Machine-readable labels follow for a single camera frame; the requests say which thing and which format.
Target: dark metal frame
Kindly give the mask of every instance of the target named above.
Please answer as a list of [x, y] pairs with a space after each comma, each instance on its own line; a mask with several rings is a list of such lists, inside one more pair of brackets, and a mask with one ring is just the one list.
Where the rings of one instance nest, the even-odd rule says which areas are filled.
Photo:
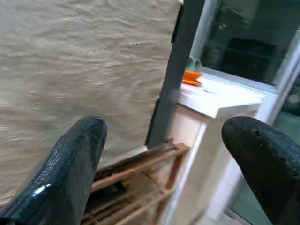
[[189, 58], [205, 0], [184, 0], [175, 31], [165, 81], [152, 115], [146, 140], [149, 149], [165, 142], [180, 95], [180, 85]]

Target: wooden shelf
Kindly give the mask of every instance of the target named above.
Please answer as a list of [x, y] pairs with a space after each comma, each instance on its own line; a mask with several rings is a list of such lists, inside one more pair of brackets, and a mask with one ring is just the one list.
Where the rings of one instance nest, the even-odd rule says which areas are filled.
[[[122, 181], [128, 192], [107, 204], [86, 213], [81, 225], [154, 225], [165, 209], [170, 195], [173, 193], [174, 181], [188, 151], [184, 144], [167, 144], [162, 149], [145, 154], [128, 161], [116, 168], [102, 171], [109, 174], [93, 183], [91, 192], [95, 192], [114, 183]], [[148, 170], [156, 165], [173, 160], [167, 183], [162, 185], [148, 174]], [[142, 183], [133, 188], [135, 183]], [[154, 219], [145, 220], [150, 210], [155, 212]]]

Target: orange object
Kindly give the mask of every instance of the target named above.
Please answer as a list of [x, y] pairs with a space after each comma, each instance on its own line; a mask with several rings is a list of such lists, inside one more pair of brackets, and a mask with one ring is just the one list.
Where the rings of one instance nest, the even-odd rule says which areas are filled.
[[193, 85], [193, 86], [200, 87], [200, 86], [202, 86], [202, 83], [196, 80], [200, 76], [202, 76], [202, 73], [186, 70], [184, 72], [184, 76], [183, 76], [182, 82], [186, 83], [186, 84]]

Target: window glass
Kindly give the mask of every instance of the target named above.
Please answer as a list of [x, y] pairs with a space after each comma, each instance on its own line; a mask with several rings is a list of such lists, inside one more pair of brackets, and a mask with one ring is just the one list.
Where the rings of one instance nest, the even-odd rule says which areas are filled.
[[300, 24], [300, 0], [221, 0], [204, 43], [204, 67], [276, 85]]

